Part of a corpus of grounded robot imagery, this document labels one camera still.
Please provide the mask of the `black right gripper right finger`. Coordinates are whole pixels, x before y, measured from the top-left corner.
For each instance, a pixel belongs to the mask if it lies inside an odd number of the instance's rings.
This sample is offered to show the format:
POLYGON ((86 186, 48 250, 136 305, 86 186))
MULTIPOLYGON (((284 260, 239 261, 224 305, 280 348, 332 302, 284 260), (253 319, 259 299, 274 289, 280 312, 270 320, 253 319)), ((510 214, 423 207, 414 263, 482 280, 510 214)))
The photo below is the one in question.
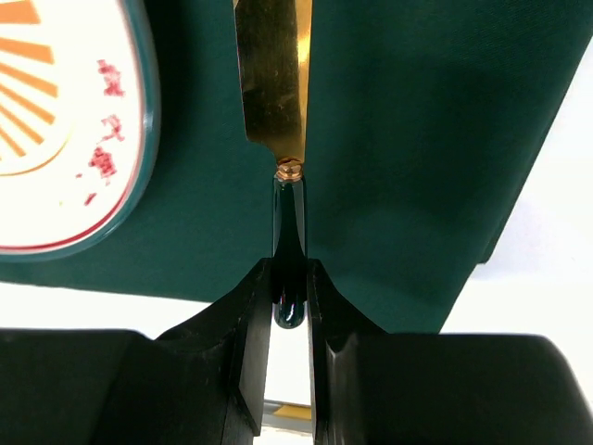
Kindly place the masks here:
POLYGON ((588 444, 592 413, 547 338, 389 334, 308 265, 318 444, 588 444))

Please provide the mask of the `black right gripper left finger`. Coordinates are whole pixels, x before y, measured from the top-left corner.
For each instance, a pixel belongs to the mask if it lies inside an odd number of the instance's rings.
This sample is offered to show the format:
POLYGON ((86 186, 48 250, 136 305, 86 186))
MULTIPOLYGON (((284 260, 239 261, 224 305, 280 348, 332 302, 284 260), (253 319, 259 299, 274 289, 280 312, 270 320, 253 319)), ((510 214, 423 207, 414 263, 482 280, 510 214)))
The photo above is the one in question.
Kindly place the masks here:
POLYGON ((5 329, 5 444, 249 444, 261 431, 271 261, 148 338, 131 330, 5 329))

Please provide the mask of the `dark green cloth placemat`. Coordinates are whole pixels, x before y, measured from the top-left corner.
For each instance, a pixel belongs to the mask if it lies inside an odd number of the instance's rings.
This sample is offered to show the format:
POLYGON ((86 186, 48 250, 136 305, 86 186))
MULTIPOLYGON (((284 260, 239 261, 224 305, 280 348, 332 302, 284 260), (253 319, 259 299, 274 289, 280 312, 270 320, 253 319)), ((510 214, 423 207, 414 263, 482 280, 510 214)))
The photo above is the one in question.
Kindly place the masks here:
MULTIPOLYGON (((271 250, 232 5, 149 1, 158 160, 132 215, 5 282, 213 301, 271 250)), ((592 37, 588 1, 317 1, 309 255, 383 329, 440 329, 509 218, 592 37)))

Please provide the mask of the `white plate orange sunburst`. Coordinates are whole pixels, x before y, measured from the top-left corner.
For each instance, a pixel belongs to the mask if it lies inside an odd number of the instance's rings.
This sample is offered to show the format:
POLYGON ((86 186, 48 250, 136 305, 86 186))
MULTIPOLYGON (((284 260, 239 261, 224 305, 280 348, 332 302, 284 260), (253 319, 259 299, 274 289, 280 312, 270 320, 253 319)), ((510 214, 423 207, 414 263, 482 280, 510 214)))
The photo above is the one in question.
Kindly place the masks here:
POLYGON ((141 1, 1 5, 1 259, 83 251, 154 169, 158 64, 141 1))

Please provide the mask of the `gold knife green handle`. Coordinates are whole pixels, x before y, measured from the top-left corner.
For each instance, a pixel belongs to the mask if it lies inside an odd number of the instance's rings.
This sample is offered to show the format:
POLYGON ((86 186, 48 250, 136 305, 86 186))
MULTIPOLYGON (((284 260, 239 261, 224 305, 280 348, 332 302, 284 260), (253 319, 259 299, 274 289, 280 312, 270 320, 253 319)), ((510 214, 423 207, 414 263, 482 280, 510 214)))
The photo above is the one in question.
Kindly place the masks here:
POLYGON ((313 4, 233 2, 246 138, 275 160, 272 180, 272 304, 275 322, 306 318, 307 187, 304 174, 313 4))

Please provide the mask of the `aluminium front table rail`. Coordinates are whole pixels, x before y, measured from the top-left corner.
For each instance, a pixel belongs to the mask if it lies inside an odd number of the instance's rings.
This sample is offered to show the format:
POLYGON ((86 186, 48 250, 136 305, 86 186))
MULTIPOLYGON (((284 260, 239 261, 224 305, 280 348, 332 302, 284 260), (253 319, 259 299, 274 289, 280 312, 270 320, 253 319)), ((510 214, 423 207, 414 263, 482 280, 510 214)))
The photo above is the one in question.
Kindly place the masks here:
POLYGON ((312 410, 299 405, 276 400, 263 403, 262 424, 286 431, 312 434, 312 410))

